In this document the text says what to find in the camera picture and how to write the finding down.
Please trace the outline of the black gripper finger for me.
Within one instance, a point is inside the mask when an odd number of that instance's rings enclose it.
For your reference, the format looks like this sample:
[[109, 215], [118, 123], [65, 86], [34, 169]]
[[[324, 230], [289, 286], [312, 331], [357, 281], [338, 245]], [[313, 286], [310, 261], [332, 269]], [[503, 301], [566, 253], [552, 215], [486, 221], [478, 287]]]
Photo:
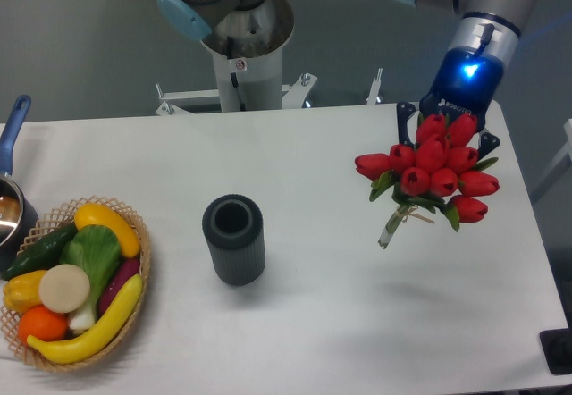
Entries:
[[415, 142], [411, 140], [408, 133], [408, 121], [417, 111], [413, 103], [401, 101], [396, 104], [398, 141], [401, 145], [415, 146]]
[[500, 144], [501, 140], [497, 136], [490, 133], [488, 130], [481, 131], [479, 133], [478, 141], [478, 159], [483, 160]]

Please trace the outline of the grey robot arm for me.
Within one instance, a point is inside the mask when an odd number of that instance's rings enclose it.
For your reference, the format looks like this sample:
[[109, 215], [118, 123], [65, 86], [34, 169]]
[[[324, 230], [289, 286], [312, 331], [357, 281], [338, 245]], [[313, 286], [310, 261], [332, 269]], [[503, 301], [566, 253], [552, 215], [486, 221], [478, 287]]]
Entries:
[[[397, 106], [398, 137], [408, 144], [415, 113], [463, 113], [476, 118], [479, 153], [498, 139], [485, 129], [485, 114], [537, 0], [397, 0], [449, 7], [462, 18], [428, 93], [417, 105]], [[182, 36], [201, 42], [214, 61], [225, 112], [281, 109], [282, 50], [294, 28], [286, 0], [157, 0], [162, 16]]]

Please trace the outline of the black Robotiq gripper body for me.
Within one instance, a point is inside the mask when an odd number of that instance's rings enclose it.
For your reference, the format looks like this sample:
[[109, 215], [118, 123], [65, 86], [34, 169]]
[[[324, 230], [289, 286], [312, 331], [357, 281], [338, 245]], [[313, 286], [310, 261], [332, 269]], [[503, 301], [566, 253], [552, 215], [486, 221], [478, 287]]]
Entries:
[[476, 117], [477, 124], [486, 123], [486, 112], [499, 86], [504, 67], [487, 57], [454, 48], [447, 52], [428, 93], [420, 100], [424, 117], [443, 114], [456, 121], [462, 114]]

